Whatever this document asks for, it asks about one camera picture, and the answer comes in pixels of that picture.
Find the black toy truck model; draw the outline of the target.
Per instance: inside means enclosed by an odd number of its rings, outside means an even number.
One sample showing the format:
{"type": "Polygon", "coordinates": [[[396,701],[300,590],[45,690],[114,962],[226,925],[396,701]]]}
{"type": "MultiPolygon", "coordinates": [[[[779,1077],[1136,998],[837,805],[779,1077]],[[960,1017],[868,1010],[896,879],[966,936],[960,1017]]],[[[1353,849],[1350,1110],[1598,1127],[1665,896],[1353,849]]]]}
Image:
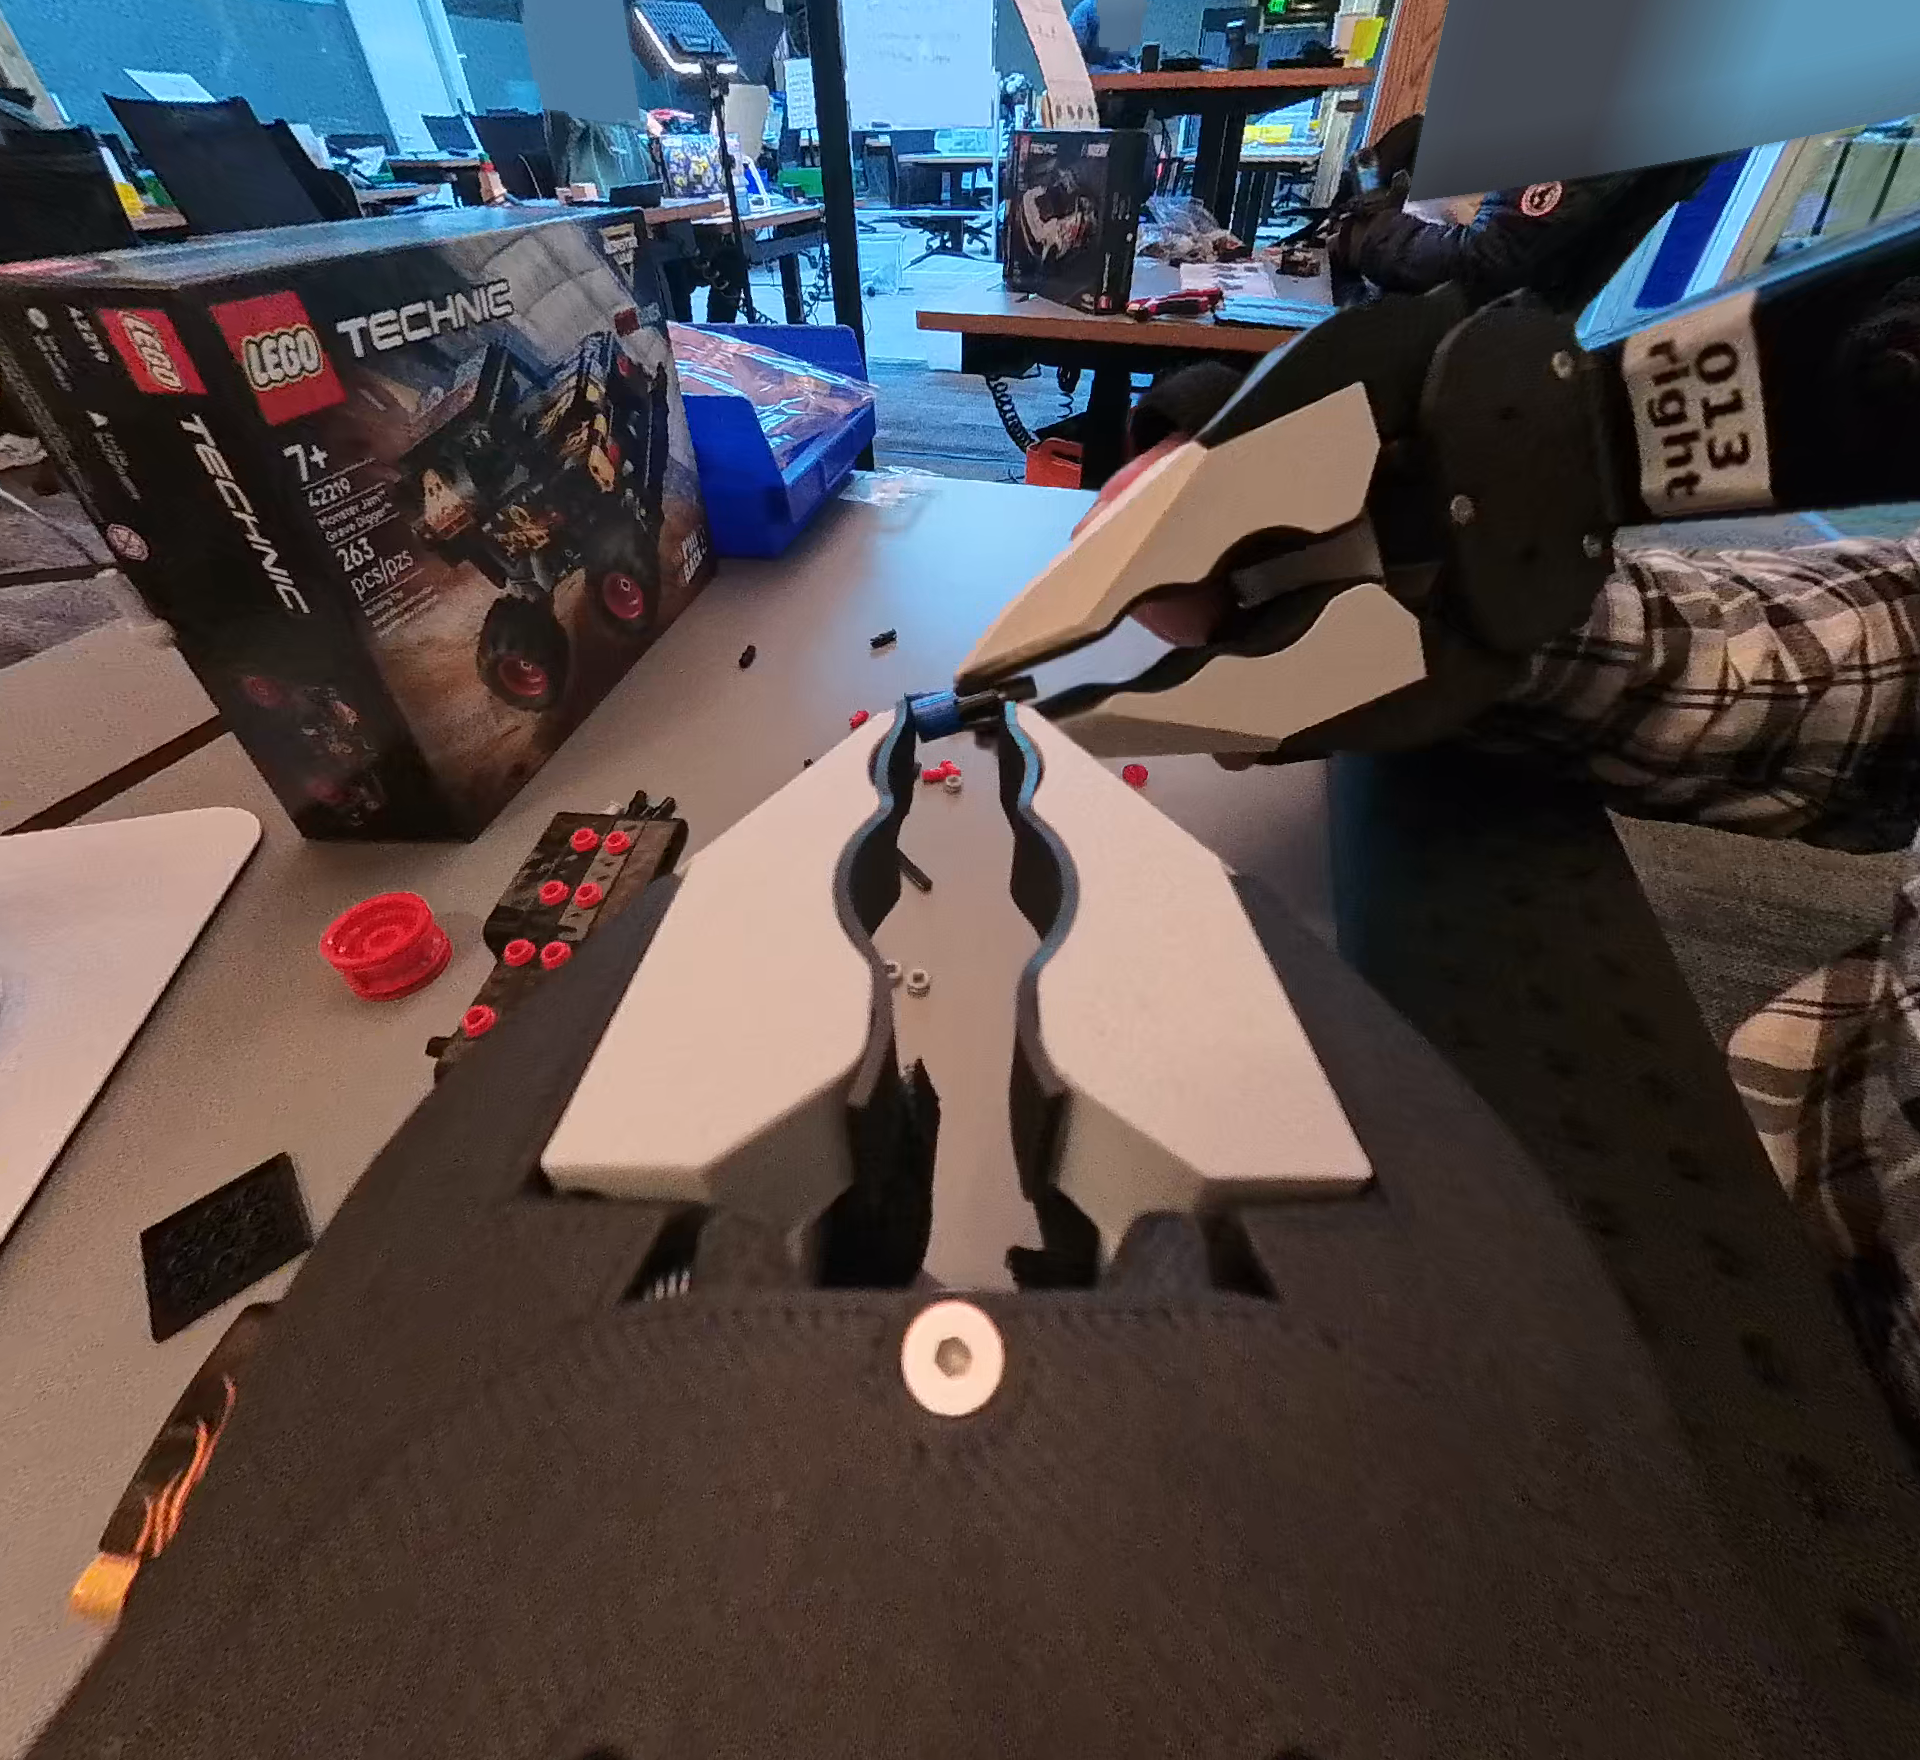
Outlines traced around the black toy truck model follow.
{"type": "Polygon", "coordinates": [[[609,813],[555,813],[482,922],[485,980],[457,1023],[425,1044],[433,1080],[556,980],[595,932],[669,877],[687,835],[678,801],[645,790],[609,813]]]}

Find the black dimpled mat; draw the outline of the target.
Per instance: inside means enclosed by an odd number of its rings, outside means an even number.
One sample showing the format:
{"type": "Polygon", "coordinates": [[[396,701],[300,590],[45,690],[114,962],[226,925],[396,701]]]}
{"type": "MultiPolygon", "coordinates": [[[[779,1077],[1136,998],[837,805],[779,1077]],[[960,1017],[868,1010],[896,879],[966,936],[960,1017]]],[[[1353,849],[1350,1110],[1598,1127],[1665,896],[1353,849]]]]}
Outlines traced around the black dimpled mat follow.
{"type": "Polygon", "coordinates": [[[1915,1464],[1608,815],[1450,748],[1329,772],[1336,947],[1608,1269],[1848,1755],[1917,1753],[1915,1464]]]}

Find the grey desk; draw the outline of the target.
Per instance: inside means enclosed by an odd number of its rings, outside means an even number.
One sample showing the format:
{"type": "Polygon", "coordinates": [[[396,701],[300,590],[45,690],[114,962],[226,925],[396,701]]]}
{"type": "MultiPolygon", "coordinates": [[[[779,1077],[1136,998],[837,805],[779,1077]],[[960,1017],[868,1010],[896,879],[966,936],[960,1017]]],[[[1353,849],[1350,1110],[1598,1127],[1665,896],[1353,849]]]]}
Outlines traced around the grey desk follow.
{"type": "MultiPolygon", "coordinates": [[[[830,501],[776,562],[715,579],[471,845],[300,839],[232,739],[100,805],[92,821],[232,806],[263,839],[105,1095],[3,1245],[3,1755],[30,1746],[100,1645],[67,1606],[158,1423],[241,1299],[178,1341],[150,1335],[137,1234],[267,1157],[294,1157],[315,1226],[425,1092],[423,1044],[482,980],[478,920],[552,813],[603,810],[636,787],[673,795],[687,852],[753,813],[902,693],[946,687],[1000,607],[1069,541],[1081,496],[944,480],[907,508],[830,501]],[[872,650],[896,626],[899,643],[872,650]],[[757,663],[739,670],[755,643],[757,663]],[[356,1001],[316,953],[356,898],[411,888],[456,955],[431,987],[356,1001]]],[[[899,1001],[902,1054],[942,1101],[931,1273],[1009,1290],[1005,1252],[1034,1244],[1006,1124],[1015,973],[1033,936],[1006,893],[1012,836],[990,753],[947,741],[964,791],[917,797],[905,887],[881,950],[928,967],[899,1001]]],[[[1318,763],[1229,772],[1154,758],[1142,790],[1231,867],[1330,936],[1329,799],[1318,763]]]]}

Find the black grid plate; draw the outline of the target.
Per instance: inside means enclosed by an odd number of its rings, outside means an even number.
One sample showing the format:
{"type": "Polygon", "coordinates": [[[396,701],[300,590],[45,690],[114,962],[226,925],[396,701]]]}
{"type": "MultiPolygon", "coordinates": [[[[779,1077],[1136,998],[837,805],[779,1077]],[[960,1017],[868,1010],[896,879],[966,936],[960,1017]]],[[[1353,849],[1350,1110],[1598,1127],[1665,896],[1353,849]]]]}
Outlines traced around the black grid plate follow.
{"type": "Polygon", "coordinates": [[[252,1168],[137,1234],[150,1335],[174,1341],[194,1323],[305,1258],[315,1226],[294,1157],[252,1168]]]}

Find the red toy wheel hub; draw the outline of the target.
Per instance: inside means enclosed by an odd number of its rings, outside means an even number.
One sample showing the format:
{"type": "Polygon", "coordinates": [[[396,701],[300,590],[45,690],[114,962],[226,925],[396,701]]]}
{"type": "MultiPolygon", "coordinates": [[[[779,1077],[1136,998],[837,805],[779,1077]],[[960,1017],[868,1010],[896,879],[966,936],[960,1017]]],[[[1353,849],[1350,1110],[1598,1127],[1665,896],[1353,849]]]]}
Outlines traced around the red toy wheel hub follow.
{"type": "Polygon", "coordinates": [[[319,936],[319,953],[354,998],[383,1003],[437,980],[452,939],[425,896],[390,888],[340,910],[319,936]]]}

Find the studio light panel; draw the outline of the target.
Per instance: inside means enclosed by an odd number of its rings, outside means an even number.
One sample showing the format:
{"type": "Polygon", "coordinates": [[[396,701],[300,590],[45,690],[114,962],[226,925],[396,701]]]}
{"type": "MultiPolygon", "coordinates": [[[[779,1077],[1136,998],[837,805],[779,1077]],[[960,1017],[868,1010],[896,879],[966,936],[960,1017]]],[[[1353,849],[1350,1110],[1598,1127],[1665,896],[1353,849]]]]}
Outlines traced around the studio light panel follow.
{"type": "Polygon", "coordinates": [[[678,82],[731,82],[738,74],[731,44],[695,0],[630,0],[633,48],[647,70],[678,82]]]}

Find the tall brown top desk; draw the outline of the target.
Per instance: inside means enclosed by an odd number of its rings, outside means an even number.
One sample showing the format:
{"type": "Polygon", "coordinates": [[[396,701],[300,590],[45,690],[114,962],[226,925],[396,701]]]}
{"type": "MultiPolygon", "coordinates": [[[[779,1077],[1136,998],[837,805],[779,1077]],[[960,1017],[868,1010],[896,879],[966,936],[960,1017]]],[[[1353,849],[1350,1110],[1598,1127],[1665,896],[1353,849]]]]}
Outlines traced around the tall brown top desk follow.
{"type": "Polygon", "coordinates": [[[1142,128],[1148,118],[1197,118],[1192,196],[1219,226],[1231,221],[1245,126],[1251,114],[1287,108],[1322,92],[1364,91],[1369,67],[1278,67],[1245,70],[1151,70],[1090,77],[1104,125],[1142,128]]]}

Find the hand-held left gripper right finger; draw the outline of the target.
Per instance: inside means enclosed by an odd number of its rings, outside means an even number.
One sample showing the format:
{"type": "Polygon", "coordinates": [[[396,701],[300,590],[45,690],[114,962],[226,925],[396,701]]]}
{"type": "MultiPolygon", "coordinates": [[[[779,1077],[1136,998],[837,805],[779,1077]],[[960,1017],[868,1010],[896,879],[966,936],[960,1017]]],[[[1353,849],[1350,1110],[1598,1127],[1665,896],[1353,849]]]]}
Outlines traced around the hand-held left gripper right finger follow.
{"type": "Polygon", "coordinates": [[[1090,1283],[1151,1218],[1346,1200],[1375,1179],[1261,938],[1251,891],[1038,713],[1009,717],[1016,987],[1010,1129],[1040,1245],[1090,1283]]]}

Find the person's plaid shirt torso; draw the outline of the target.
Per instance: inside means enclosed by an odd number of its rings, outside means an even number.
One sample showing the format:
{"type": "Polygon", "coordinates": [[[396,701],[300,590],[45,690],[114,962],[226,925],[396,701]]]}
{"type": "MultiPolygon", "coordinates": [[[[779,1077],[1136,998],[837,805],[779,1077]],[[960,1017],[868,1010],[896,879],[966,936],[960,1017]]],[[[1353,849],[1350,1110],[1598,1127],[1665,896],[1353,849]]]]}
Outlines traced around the person's plaid shirt torso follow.
{"type": "Polygon", "coordinates": [[[1727,1047],[1776,1179],[1867,1346],[1915,1375],[1917,883],[1891,918],[1743,1021],[1727,1047]]]}

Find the person's right forearm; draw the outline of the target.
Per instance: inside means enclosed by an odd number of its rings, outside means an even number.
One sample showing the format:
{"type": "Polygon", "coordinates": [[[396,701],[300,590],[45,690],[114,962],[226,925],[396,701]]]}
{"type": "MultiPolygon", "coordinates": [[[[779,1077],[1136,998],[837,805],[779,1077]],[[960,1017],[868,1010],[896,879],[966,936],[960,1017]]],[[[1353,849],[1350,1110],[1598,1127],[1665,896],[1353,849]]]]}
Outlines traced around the person's right forearm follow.
{"type": "Polygon", "coordinates": [[[1917,541],[1630,551],[1470,739],[1570,775],[1626,816],[1907,850],[1917,541]]]}

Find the black metal pole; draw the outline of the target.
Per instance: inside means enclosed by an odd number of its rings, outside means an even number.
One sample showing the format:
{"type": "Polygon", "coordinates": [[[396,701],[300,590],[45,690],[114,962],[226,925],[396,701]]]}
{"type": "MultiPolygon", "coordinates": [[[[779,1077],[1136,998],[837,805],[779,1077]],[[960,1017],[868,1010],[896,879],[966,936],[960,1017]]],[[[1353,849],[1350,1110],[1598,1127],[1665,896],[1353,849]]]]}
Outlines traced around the black metal pole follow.
{"type": "Polygon", "coordinates": [[[835,322],[866,340],[856,260],[851,116],[841,0],[804,0],[809,61],[820,130],[829,281],[835,322]]]}

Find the whiteboard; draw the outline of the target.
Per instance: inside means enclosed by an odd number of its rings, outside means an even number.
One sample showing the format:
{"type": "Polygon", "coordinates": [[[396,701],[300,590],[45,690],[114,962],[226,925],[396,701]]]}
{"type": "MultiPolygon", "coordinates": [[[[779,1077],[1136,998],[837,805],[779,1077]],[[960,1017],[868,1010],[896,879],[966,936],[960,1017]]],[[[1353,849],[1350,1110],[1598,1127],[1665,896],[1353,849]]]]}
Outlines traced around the whiteboard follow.
{"type": "Polygon", "coordinates": [[[989,128],[996,0],[839,0],[851,128],[989,128]]]}

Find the blue storage bin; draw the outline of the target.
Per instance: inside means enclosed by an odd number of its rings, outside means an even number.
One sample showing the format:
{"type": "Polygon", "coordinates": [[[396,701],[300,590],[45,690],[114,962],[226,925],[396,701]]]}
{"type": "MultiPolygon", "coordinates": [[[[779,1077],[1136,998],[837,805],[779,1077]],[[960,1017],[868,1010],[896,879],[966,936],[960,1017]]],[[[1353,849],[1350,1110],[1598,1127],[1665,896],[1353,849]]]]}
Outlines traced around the blue storage bin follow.
{"type": "Polygon", "coordinates": [[[693,449],[707,529],[717,557],[779,559],[818,516],[820,508],[841,491],[869,449],[853,461],[832,457],[809,464],[803,467],[796,485],[782,485],[774,475],[704,473],[693,449]]]}

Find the cardboard sign board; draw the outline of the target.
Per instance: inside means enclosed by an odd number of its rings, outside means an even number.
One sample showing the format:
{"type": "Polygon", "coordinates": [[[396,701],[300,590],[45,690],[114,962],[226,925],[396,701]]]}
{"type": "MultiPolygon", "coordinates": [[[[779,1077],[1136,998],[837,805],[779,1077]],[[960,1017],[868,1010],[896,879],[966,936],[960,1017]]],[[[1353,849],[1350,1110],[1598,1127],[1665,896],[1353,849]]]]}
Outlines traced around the cardboard sign board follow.
{"type": "Polygon", "coordinates": [[[1012,0],[1042,82],[1040,118],[1051,130],[1101,128],[1084,55],[1065,0],[1012,0]]]}

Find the white book stand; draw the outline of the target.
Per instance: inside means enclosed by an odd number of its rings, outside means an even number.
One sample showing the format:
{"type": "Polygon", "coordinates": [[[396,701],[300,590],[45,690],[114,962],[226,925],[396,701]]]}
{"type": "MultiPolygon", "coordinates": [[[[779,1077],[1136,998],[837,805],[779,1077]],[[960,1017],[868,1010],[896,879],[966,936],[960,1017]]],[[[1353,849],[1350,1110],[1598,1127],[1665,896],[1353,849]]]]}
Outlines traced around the white book stand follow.
{"type": "Polygon", "coordinates": [[[258,845],[258,819],[238,809],[3,836],[3,1235],[258,845]]]}

